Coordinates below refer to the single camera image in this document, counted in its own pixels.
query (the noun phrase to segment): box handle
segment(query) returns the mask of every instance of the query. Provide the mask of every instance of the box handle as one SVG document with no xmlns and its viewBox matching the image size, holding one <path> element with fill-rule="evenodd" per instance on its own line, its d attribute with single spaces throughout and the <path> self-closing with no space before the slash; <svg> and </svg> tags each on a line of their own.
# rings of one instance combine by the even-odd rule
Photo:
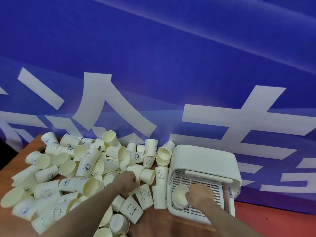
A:
<svg viewBox="0 0 316 237">
<path fill-rule="evenodd" d="M 191 170 L 186 170 L 186 171 L 184 171 L 184 173 L 186 175 L 198 176 L 198 177 L 202 177 L 202 178 L 205 178 L 205 179 L 215 180 L 215 181 L 224 182 L 224 183 L 228 183 L 228 184 L 233 182 L 233 180 L 229 179 L 229 178 L 216 176 L 216 175 L 204 174 L 204 173 L 201 173 L 201 172 L 196 172 L 196 171 L 191 171 Z"/>
</svg>

